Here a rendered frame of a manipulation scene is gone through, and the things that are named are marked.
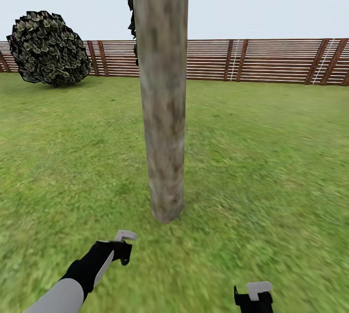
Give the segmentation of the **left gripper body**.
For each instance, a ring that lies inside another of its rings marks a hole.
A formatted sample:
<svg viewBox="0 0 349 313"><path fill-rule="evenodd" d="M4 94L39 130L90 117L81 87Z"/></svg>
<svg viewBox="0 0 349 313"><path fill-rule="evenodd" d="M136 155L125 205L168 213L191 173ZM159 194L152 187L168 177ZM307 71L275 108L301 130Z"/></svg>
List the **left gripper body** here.
<svg viewBox="0 0 349 313"><path fill-rule="evenodd" d="M114 244L116 244L118 247L118 254L117 254L117 257L115 259L117 260L117 259L121 258L124 260L129 260L132 245L127 244L125 242L120 243L120 242L116 242L116 241L114 241Z"/></svg>

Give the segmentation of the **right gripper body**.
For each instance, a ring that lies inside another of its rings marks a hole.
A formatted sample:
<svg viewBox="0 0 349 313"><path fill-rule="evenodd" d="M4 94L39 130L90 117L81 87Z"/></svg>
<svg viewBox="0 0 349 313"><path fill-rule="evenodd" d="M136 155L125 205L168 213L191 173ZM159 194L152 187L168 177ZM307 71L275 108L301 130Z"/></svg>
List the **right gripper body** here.
<svg viewBox="0 0 349 313"><path fill-rule="evenodd" d="M238 295L241 313L255 313L262 311L264 313L273 313L271 297L269 293L258 293L259 301L251 301L249 294Z"/></svg>

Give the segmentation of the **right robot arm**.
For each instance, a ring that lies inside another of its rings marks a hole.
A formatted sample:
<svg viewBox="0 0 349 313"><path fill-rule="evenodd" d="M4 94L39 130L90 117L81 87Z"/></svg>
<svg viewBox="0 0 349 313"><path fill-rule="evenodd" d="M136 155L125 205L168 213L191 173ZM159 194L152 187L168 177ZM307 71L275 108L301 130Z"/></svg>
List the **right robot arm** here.
<svg viewBox="0 0 349 313"><path fill-rule="evenodd" d="M249 282L247 283L249 294L238 294L237 287L234 286L234 299L236 305L240 305L241 313L273 313L271 297L273 285L269 282Z"/></svg>

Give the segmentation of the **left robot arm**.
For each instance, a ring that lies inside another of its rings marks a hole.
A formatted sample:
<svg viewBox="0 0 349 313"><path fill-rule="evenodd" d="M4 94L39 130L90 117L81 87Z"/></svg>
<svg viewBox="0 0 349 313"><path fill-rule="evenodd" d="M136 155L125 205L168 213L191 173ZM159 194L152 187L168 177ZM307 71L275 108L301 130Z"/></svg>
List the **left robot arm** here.
<svg viewBox="0 0 349 313"><path fill-rule="evenodd" d="M131 244L124 240L138 239L138 234L119 230L114 241L97 241L81 260L74 260L67 273L38 301L23 313L78 313L84 300L117 259L129 260Z"/></svg>

